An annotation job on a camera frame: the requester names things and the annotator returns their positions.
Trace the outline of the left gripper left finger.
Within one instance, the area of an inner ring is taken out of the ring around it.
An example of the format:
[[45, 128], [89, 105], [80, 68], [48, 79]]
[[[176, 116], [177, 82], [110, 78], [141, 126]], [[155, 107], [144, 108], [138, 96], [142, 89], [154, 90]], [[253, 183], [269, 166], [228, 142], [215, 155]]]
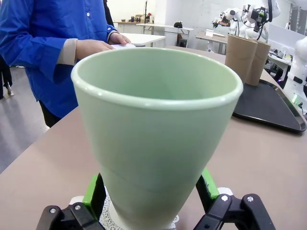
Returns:
[[37, 225], [38, 230], [104, 230], [99, 222], [106, 199], [106, 190], [101, 174], [94, 175], [81, 202], [65, 209], [47, 206]]

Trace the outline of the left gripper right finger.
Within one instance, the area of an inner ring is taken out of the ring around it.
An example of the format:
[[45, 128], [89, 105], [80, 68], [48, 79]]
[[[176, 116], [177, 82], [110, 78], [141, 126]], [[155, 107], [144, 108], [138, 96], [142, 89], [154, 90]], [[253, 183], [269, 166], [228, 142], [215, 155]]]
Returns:
[[247, 194], [236, 198], [228, 188], [217, 188], [209, 171], [204, 169], [196, 183], [205, 214], [197, 230], [220, 230], [225, 223], [233, 223], [239, 230], [274, 230], [275, 226], [261, 198]]

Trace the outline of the person's right hand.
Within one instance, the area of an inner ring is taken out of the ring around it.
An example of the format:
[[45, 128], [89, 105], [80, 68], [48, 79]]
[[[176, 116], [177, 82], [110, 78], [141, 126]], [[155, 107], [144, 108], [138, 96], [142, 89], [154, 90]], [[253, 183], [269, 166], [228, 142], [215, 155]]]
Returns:
[[79, 61], [90, 55], [113, 50], [114, 47], [109, 45], [104, 41], [87, 39], [87, 40], [77, 40], [75, 49], [75, 61]]

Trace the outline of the person's left hand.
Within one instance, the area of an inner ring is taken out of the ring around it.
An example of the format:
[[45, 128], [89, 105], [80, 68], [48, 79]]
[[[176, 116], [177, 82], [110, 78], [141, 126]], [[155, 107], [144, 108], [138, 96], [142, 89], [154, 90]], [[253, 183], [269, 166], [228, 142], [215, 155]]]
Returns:
[[125, 46], [127, 44], [130, 44], [131, 41], [127, 37], [123, 36], [122, 34], [118, 32], [114, 32], [109, 35], [108, 43], [110, 45], [124, 45]]

